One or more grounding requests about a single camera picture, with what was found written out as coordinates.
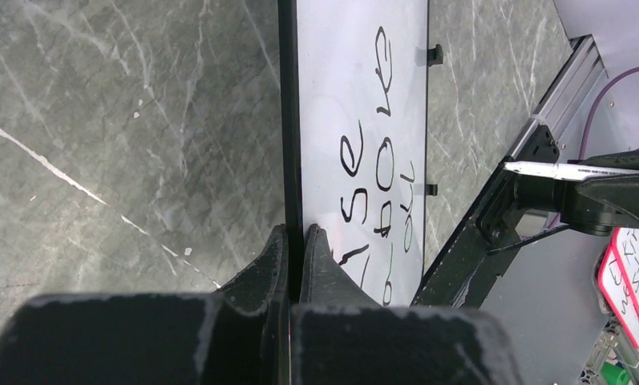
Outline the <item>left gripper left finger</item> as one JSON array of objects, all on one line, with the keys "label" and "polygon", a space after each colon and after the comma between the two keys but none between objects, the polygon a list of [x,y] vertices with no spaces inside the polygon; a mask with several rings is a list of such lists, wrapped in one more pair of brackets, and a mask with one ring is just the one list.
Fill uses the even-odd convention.
[{"label": "left gripper left finger", "polygon": [[287,384],[288,239],[213,292],[45,294],[0,334],[0,384]]}]

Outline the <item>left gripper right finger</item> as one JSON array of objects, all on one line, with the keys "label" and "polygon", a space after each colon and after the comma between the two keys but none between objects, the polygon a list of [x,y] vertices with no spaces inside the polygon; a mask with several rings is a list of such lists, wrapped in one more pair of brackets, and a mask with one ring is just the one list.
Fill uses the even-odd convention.
[{"label": "left gripper right finger", "polygon": [[380,306],[338,266],[326,231],[307,233],[291,310],[294,384],[518,384],[510,338],[468,308]]}]

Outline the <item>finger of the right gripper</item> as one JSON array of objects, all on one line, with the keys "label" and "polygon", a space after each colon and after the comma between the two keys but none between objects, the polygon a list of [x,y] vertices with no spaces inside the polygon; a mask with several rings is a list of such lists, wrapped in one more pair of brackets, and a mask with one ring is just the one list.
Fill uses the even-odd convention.
[{"label": "finger of the right gripper", "polygon": [[639,173],[590,178],[580,182],[576,191],[639,222]]},{"label": "finger of the right gripper", "polygon": [[581,163],[595,167],[621,168],[639,171],[639,150],[592,156],[583,160]]}]

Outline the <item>white whiteboard marker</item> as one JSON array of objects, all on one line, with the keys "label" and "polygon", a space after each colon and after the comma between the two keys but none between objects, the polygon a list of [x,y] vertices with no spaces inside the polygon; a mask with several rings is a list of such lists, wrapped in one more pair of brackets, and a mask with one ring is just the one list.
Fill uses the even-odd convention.
[{"label": "white whiteboard marker", "polygon": [[606,168],[581,164],[548,164],[532,161],[504,163],[504,169],[524,176],[536,176],[553,180],[583,181],[593,177],[639,174],[639,170]]}]

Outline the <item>white whiteboard black frame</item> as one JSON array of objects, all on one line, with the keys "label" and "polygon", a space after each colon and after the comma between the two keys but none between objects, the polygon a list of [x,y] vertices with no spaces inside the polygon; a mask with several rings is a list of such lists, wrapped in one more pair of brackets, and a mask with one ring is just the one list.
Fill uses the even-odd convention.
[{"label": "white whiteboard black frame", "polygon": [[427,1],[280,1],[281,113],[289,288],[310,248],[381,306],[423,279],[429,43]]}]

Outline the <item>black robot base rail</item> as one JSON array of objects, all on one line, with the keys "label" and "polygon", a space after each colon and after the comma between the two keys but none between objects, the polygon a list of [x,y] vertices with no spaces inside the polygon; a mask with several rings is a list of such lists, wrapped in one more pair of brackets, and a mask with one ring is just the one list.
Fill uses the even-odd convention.
[{"label": "black robot base rail", "polygon": [[[555,162],[561,149],[568,147],[560,135],[604,71],[593,36],[576,38],[572,46],[571,56],[528,118],[506,160]],[[515,250],[487,254],[489,249],[518,240],[516,226],[526,211],[514,197],[516,181],[516,174],[501,166],[495,169],[423,275],[413,304],[482,305],[517,255]]]}]

